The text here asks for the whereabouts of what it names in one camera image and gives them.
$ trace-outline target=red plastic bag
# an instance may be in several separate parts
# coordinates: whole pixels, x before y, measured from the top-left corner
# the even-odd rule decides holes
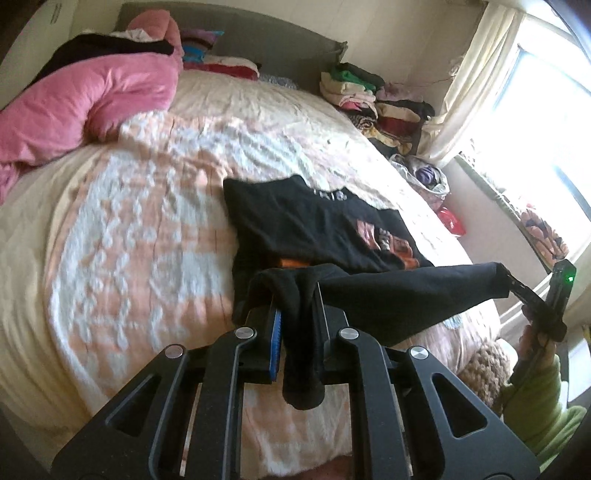
[[[466,229],[462,225],[458,217],[456,217],[451,210],[443,207],[437,212],[437,216],[441,220],[442,224],[445,225],[452,235],[463,236],[466,235]]]

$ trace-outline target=shirt sleeve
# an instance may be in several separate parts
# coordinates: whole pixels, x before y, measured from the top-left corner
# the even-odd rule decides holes
[[[536,373],[521,389],[503,392],[505,424],[534,452],[543,470],[564,448],[587,413],[583,407],[562,409],[560,360]]]

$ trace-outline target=person's arm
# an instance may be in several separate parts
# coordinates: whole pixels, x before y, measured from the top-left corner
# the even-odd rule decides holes
[[[525,355],[534,341],[530,325],[519,339],[518,353]],[[540,334],[546,350],[536,373],[520,389],[507,386],[503,392],[505,424],[537,456],[543,470],[564,448],[583,420],[583,407],[562,409],[560,397],[560,360],[556,344]]]

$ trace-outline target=silver screw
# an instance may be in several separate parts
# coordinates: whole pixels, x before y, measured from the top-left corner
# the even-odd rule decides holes
[[[178,358],[183,354],[183,347],[181,347],[180,345],[170,345],[164,351],[164,354],[168,358]]]
[[[239,339],[242,340],[246,340],[250,337],[252,337],[255,334],[254,330],[251,329],[250,327],[240,327],[237,328],[236,331],[234,332],[234,335],[236,335]]]
[[[410,354],[417,360],[425,360],[429,356],[429,352],[422,346],[414,346],[410,349]]]
[[[347,327],[343,328],[339,332],[339,335],[341,338],[344,338],[345,340],[355,340],[359,336],[359,332],[354,328]]]

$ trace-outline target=brown knitted object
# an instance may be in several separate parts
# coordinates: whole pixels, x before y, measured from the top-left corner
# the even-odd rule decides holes
[[[510,376],[511,366],[507,354],[496,342],[490,340],[483,343],[466,368],[458,374],[460,380],[495,411],[495,401]]]

